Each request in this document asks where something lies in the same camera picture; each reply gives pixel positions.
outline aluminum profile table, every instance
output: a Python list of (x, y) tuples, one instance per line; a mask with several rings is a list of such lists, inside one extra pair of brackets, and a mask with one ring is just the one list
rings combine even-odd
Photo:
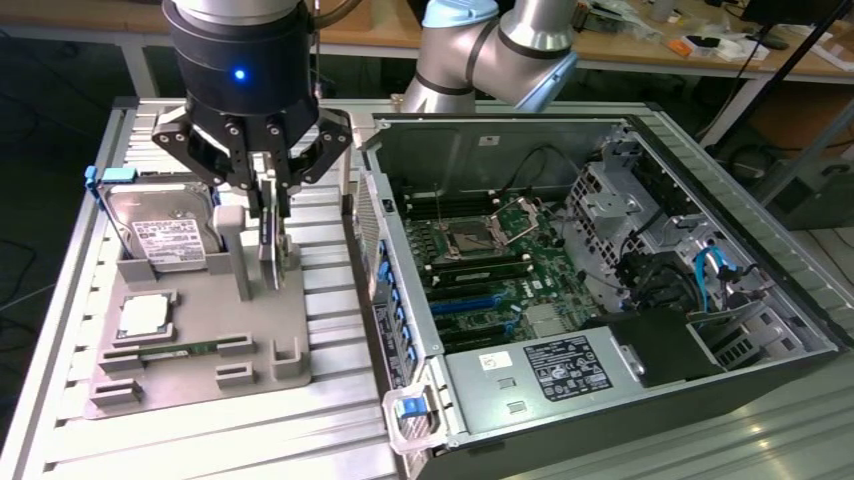
[[(139, 108), (113, 112), (100, 167), (125, 160), (140, 166), (173, 162), (148, 142), (147, 132), (159, 109), (179, 103), (143, 101)], [(371, 113), (391, 111), (387, 101), (328, 104), (352, 112), (358, 141), (374, 131)], [(602, 107), (558, 104), (550, 113), (579, 113), (587, 105)], [(642, 104), (608, 105), (615, 112), (638, 115), (660, 135), (674, 131), (664, 128), (675, 125), (666, 115)], [(479, 109), (507, 110), (496, 103), (482, 103)], [(672, 148), (699, 150), (687, 135), (667, 135), (662, 140)], [(719, 200), (809, 286), (834, 320), (854, 333), (853, 297), (838, 285), (831, 288), (819, 281), (823, 268), (807, 250), (778, 224), (769, 227), (762, 222), (769, 214), (757, 202), (727, 197), (724, 187), (734, 182), (714, 162), (690, 168), (710, 190), (720, 192)], [(343, 230), (332, 210), (339, 171), (296, 196), (300, 206), (288, 225), (305, 247), (315, 381), (293, 390), (97, 421), (80, 415), (117, 243), (104, 240), (105, 219), (92, 200), (84, 200), (0, 459), (0, 478), (395, 478)], [(853, 374), (854, 356), (847, 355), (728, 415), (514, 478), (854, 478)]]
[[(155, 115), (180, 104), (152, 100), (113, 110), (99, 168), (183, 169), (149, 140)], [(295, 149), (311, 140), (309, 132)], [(295, 195), (285, 227), (303, 252), (311, 384), (101, 420), (81, 417), (120, 243), (87, 196), (0, 478), (396, 478), (344, 243), (339, 168)]]

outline barcode sticker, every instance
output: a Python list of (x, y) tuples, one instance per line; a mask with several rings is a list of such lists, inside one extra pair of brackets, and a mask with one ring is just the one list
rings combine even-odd
[(152, 265), (204, 260), (204, 244), (195, 220), (133, 222), (131, 225)]

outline white sticker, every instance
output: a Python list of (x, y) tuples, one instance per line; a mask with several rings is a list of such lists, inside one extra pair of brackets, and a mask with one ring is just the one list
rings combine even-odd
[(187, 350), (177, 350), (175, 352), (152, 353), (151, 355), (143, 355), (140, 358), (147, 362), (151, 362), (153, 360), (165, 360), (168, 358), (183, 358), (188, 356), (189, 356), (189, 352)]
[(495, 370), (496, 368), (504, 368), (512, 366), (512, 360), (510, 359), (510, 353), (495, 352), (480, 355), (480, 366), (483, 371)]
[(466, 280), (480, 280), (482, 278), (490, 278), (490, 272), (470, 273), (467, 275), (458, 275), (454, 280), (458, 281), (458, 282), (464, 282)]
[(502, 137), (499, 137), (498, 135), (484, 135), (478, 140), (478, 146), (479, 147), (495, 147), (498, 145), (498, 142), (500, 141), (500, 139), (502, 139)]
[(195, 220), (133, 222), (131, 225), (152, 265), (204, 260), (204, 244)]

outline blue cable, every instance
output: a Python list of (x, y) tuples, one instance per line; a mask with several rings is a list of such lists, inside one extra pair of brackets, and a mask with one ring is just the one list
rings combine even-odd
[(703, 297), (703, 312), (708, 311), (708, 296), (706, 294), (706, 255), (711, 253), (711, 257), (715, 259), (718, 268), (726, 268), (727, 270), (735, 270), (732, 268), (732, 262), (726, 258), (726, 254), (718, 248), (716, 245), (710, 245), (703, 248), (696, 254), (694, 261), (694, 278), (696, 279), (696, 286), (699, 287), (699, 295)]

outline hard drive label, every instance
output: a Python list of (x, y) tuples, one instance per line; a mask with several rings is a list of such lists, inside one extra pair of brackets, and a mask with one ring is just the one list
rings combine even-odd
[(133, 222), (131, 225), (152, 265), (204, 260), (204, 245), (195, 220)]
[(614, 386), (584, 336), (524, 347), (524, 354), (552, 402)]

